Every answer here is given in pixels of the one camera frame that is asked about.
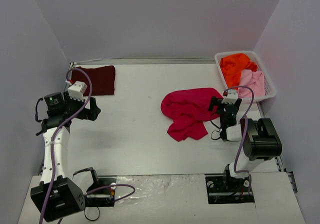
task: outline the pink cloth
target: pink cloth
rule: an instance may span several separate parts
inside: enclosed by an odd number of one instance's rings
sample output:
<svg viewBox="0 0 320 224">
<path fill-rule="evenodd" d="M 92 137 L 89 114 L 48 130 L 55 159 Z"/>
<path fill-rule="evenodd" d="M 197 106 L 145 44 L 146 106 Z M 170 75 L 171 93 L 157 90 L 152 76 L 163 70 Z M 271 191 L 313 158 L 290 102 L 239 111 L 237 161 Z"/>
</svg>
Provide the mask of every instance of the pink cloth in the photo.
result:
<svg viewBox="0 0 320 224">
<path fill-rule="evenodd" d="M 162 113 L 173 120 L 167 133 L 180 142 L 188 137 L 199 140 L 208 134 L 203 121 L 209 121 L 212 113 L 208 111 L 211 97 L 222 98 L 213 88 L 177 90 L 165 96 L 161 103 Z"/>
<path fill-rule="evenodd" d="M 252 71 L 244 69 L 241 71 L 240 86 L 247 86 L 253 90 L 255 97 L 263 97 L 265 93 L 265 75 L 263 71 Z M 251 91 L 246 88 L 239 88 L 239 98 L 250 98 Z"/>
</svg>

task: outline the orange cloth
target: orange cloth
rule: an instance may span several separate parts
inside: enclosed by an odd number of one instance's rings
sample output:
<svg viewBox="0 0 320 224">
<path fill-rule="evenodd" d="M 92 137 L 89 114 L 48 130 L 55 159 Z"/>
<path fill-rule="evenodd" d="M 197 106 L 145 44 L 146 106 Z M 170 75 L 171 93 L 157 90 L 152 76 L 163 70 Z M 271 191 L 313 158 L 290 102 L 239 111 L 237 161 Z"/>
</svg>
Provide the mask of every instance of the orange cloth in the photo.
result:
<svg viewBox="0 0 320 224">
<path fill-rule="evenodd" d="M 223 57 L 220 67 L 228 88 L 239 85 L 242 70 L 248 69 L 256 72 L 258 68 L 257 64 L 250 61 L 250 58 L 243 53 Z"/>
</svg>

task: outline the dark red cloth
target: dark red cloth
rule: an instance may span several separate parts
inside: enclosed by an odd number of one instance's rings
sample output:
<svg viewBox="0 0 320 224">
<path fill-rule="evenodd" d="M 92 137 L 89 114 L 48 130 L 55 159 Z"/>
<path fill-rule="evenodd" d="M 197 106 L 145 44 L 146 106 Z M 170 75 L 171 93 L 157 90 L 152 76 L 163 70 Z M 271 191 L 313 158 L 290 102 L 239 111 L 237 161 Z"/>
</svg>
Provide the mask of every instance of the dark red cloth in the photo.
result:
<svg viewBox="0 0 320 224">
<path fill-rule="evenodd" d="M 204 121 L 209 121 L 210 116 L 217 110 L 208 111 L 211 97 L 222 98 L 213 88 L 197 88 L 177 90 L 165 96 L 161 103 L 162 113 L 173 120 L 167 133 L 180 142 L 190 137 L 199 140 L 208 134 Z"/>
<path fill-rule="evenodd" d="M 113 65 L 103 66 L 99 68 L 82 68 L 77 67 L 91 79 L 92 82 L 92 96 L 114 95 L 115 94 L 115 78 L 116 69 Z M 89 94 L 89 82 L 85 75 L 80 71 L 73 71 L 71 76 L 72 81 L 84 82 L 88 87 L 84 92 L 84 96 Z"/>
</svg>

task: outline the white basket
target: white basket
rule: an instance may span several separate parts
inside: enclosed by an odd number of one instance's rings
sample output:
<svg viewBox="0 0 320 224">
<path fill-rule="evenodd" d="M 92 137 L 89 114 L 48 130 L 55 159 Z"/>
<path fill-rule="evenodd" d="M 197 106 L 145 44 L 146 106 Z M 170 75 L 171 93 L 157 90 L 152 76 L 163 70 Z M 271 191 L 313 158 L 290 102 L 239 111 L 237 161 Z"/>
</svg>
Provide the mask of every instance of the white basket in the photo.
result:
<svg viewBox="0 0 320 224">
<path fill-rule="evenodd" d="M 220 61 L 221 61 L 221 58 L 224 58 L 224 57 L 227 57 L 227 56 L 230 56 L 230 55 L 233 55 L 233 54 L 237 54 L 237 53 L 243 53 L 243 54 L 246 54 L 250 60 L 254 63 L 256 63 L 257 65 L 257 69 L 260 70 L 260 71 L 263 71 L 264 73 L 264 91 L 265 91 L 265 96 L 257 96 L 257 97 L 254 97 L 253 101 L 254 102 L 260 102 L 264 99 L 268 99 L 268 98 L 273 98 L 277 91 L 276 91 L 276 88 L 273 84 L 273 82 L 271 81 L 268 73 L 267 73 L 267 70 L 265 68 L 265 65 L 262 63 L 262 61 L 260 60 L 260 58 L 258 57 L 258 55 L 254 52 L 254 51 L 251 51 L 251 50 L 242 50 L 242 51 L 227 51 L 227 52 L 221 52 L 221 53 L 217 53 L 215 54 L 214 56 L 214 59 L 215 59 L 215 62 L 218 66 L 218 70 L 219 70 L 219 73 L 221 75 L 221 79 L 222 79 L 222 82 L 224 84 L 224 87 L 227 89 L 228 86 L 227 86 L 227 83 L 225 81 L 225 77 L 221 71 L 221 68 L 220 68 Z M 242 98 L 242 102 L 243 103 L 250 103 L 251 102 L 251 97 L 245 97 L 245 98 Z"/>
</svg>

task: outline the purple cable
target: purple cable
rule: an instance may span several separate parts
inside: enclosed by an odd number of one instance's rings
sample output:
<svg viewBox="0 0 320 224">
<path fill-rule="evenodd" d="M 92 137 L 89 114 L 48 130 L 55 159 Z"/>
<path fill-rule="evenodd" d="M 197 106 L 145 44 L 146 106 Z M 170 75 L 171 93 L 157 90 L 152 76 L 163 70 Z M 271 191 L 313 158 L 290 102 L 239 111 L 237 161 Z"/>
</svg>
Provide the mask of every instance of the purple cable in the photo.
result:
<svg viewBox="0 0 320 224">
<path fill-rule="evenodd" d="M 48 204 L 48 200 L 49 200 L 49 197 L 50 197 L 50 193 L 51 193 L 51 190 L 52 190 L 52 186 L 54 185 L 54 181 L 55 181 L 55 177 L 56 177 L 56 164 L 55 164 L 55 146 L 53 144 L 53 142 L 55 141 L 56 139 L 56 135 L 58 134 L 58 131 L 66 124 L 68 123 L 69 121 L 71 121 L 73 118 L 75 118 L 85 107 L 86 105 L 88 104 L 88 102 L 90 101 L 90 98 L 91 98 L 91 94 L 92 94 L 92 82 L 90 80 L 90 77 L 88 76 L 87 73 L 85 73 L 83 70 L 79 69 L 79 68 L 72 68 L 70 70 L 67 71 L 66 73 L 66 79 L 69 81 L 68 79 L 68 75 L 70 72 L 72 71 L 79 71 L 81 73 L 83 73 L 85 75 L 85 77 L 87 78 L 88 82 L 89 82 L 89 88 L 90 88 L 90 91 L 89 91 L 89 95 L 87 97 L 87 99 L 85 100 L 83 106 L 78 110 L 76 111 L 72 116 L 70 116 L 69 118 L 67 118 L 64 122 L 62 122 L 57 128 L 56 130 L 54 131 L 52 137 L 51 137 L 51 144 L 50 144 L 50 156 L 51 156 L 51 164 L 52 164 L 52 177 L 51 177 L 51 181 L 49 183 L 49 187 L 48 187 L 48 190 L 45 194 L 45 198 L 44 198 L 44 201 L 43 201 L 43 205 L 42 205 L 42 209 L 41 209 L 41 214 L 40 214 L 40 219 L 39 219 L 39 224 L 42 224 L 43 221 L 44 221 L 44 217 L 45 217 L 45 212 L 46 212 L 46 207 L 47 207 L 47 204 Z"/>
<path fill-rule="evenodd" d="M 234 165 L 233 165 L 233 171 L 235 173 L 248 173 L 249 175 L 249 186 L 248 186 L 248 193 L 250 195 L 252 195 L 250 193 L 250 190 L 251 190 L 251 175 L 249 174 L 249 171 L 248 170 L 237 170 L 237 164 L 238 164 L 238 160 L 239 160 L 239 156 L 240 156 L 240 153 L 241 153 L 241 150 L 242 148 L 244 147 L 244 142 L 245 142 L 245 137 L 246 137 L 246 134 L 247 134 L 247 130 L 248 130 L 248 118 L 247 118 L 247 113 L 249 112 L 252 104 L 254 103 L 254 98 L 255 98 L 255 94 L 254 94 L 254 91 L 248 87 L 248 86 L 245 86 L 245 85 L 236 85 L 236 86 L 233 86 L 233 87 L 230 87 L 226 90 L 224 90 L 225 92 L 228 91 L 228 90 L 231 90 L 231 89 L 234 89 L 234 88 L 247 88 L 249 89 L 249 91 L 251 92 L 251 102 L 249 104 L 249 107 L 248 109 L 245 111 L 245 113 L 243 114 L 243 116 L 241 117 L 244 118 L 244 129 L 243 129 L 243 133 L 242 133 L 242 138 L 241 138 L 241 142 L 240 142 L 240 145 L 239 145 L 239 148 L 238 148 L 238 151 L 236 153 L 236 156 L 235 156 L 235 160 L 234 160 Z"/>
<path fill-rule="evenodd" d="M 117 202 L 117 201 L 120 201 L 120 200 L 122 200 L 122 199 L 125 199 L 125 198 L 131 196 L 133 193 L 136 192 L 135 187 L 132 186 L 132 185 L 129 185 L 129 184 L 115 184 L 115 185 L 104 185 L 104 186 L 98 187 L 98 188 L 96 188 L 96 189 L 90 190 L 90 191 L 88 191 L 88 192 L 86 193 L 85 196 L 90 195 L 90 194 L 92 194 L 92 193 L 95 193 L 96 191 L 99 191 L 99 190 L 108 189 L 108 188 L 113 188 L 113 187 L 128 187 L 128 188 L 132 188 L 132 189 L 133 189 L 133 191 L 132 191 L 131 193 L 129 193 L 129 194 L 127 194 L 127 195 L 124 195 L 123 197 L 120 197 L 120 198 L 118 198 L 118 199 L 115 199 L 113 202 Z"/>
</svg>

